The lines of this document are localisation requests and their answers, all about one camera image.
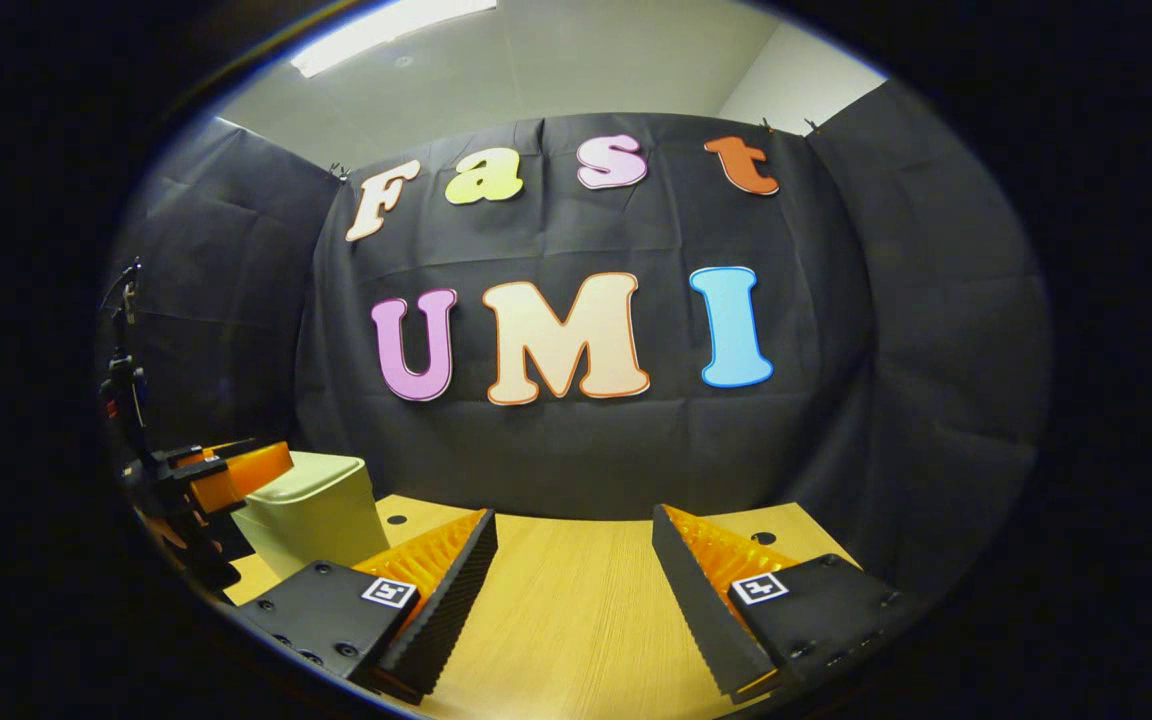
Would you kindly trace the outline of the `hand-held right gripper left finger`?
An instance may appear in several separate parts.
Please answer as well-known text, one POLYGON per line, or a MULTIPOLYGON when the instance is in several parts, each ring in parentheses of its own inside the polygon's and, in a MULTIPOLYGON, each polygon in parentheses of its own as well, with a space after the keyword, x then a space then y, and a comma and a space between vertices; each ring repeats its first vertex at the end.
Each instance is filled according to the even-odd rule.
POLYGON ((238 614, 338 679, 420 702, 435 691, 497 550, 495 511, 470 511, 353 568, 311 562, 238 614))

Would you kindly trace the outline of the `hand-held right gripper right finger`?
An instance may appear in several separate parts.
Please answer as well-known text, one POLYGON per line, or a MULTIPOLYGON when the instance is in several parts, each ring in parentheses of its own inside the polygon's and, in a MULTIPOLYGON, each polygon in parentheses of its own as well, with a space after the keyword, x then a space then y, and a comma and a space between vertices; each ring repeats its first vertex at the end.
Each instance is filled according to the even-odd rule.
POLYGON ((791 559, 668 505, 653 511, 652 544, 710 675, 736 703, 814 691, 927 609, 838 553, 791 559))

